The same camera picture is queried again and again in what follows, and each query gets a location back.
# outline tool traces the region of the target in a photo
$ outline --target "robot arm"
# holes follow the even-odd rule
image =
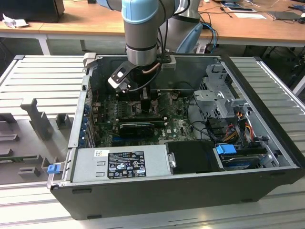
[[[179,53],[190,52],[202,30],[199,22],[200,0],[97,0],[111,10],[121,11],[124,19],[128,61],[108,79],[114,88],[126,91],[148,90],[148,84],[160,71],[157,60],[158,28],[167,34],[166,48]],[[130,89],[127,75],[138,84]]]
[[[179,0],[98,0],[122,12],[128,61],[148,66],[157,58],[158,28],[178,9]]]

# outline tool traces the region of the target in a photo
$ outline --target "power supply label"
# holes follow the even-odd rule
[[[107,176],[109,179],[145,177],[144,152],[109,153]]]

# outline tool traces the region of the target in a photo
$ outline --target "blue cable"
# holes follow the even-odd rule
[[[210,26],[210,25],[208,25],[208,24],[206,24],[206,23],[202,23],[204,26],[206,26],[206,27],[208,27],[210,30],[211,30],[211,32],[213,33],[213,36],[214,36],[214,44],[213,44],[213,48],[212,48],[212,50],[211,50],[211,53],[213,52],[213,50],[214,50],[214,48],[216,47],[216,32],[215,32],[215,30]]]

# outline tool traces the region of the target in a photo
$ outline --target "black computer case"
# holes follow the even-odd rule
[[[62,0],[2,0],[2,14],[13,19],[26,21],[58,22],[65,8]]]

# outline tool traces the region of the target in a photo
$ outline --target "blue release latch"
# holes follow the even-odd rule
[[[218,154],[236,154],[234,145],[219,145],[216,150]]]
[[[61,166],[60,165],[49,165],[47,173],[48,174],[61,173]]]

